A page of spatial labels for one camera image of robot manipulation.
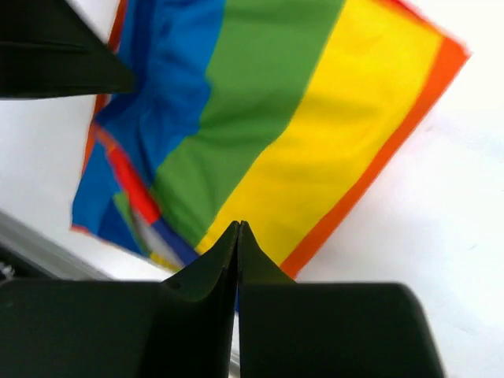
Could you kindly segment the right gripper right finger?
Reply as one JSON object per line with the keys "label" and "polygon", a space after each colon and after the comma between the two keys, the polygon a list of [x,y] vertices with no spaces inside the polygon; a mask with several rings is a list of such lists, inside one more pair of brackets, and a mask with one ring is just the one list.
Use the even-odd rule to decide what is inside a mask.
{"label": "right gripper right finger", "polygon": [[296,283],[248,223],[236,244],[244,377],[441,377],[420,302],[401,283]]}

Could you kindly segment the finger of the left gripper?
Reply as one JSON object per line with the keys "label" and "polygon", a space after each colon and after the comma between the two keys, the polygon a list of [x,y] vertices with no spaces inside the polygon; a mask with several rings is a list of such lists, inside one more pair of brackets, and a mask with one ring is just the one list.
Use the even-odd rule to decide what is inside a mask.
{"label": "finger of the left gripper", "polygon": [[130,92],[135,76],[66,1],[1,3],[1,97]]}

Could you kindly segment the rainbow striped shorts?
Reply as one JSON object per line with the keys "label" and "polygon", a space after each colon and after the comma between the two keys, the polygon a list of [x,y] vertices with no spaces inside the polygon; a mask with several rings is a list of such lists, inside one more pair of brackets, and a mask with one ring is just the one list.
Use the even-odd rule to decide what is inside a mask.
{"label": "rainbow striped shorts", "polygon": [[72,228],[179,269],[246,221],[290,277],[469,58],[404,1],[122,1]]}

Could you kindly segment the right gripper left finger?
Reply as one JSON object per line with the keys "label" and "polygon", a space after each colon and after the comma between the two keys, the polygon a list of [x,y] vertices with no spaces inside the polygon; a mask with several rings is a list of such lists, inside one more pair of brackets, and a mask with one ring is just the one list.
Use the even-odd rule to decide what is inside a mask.
{"label": "right gripper left finger", "polygon": [[3,283],[2,376],[226,377],[238,234],[162,282]]}

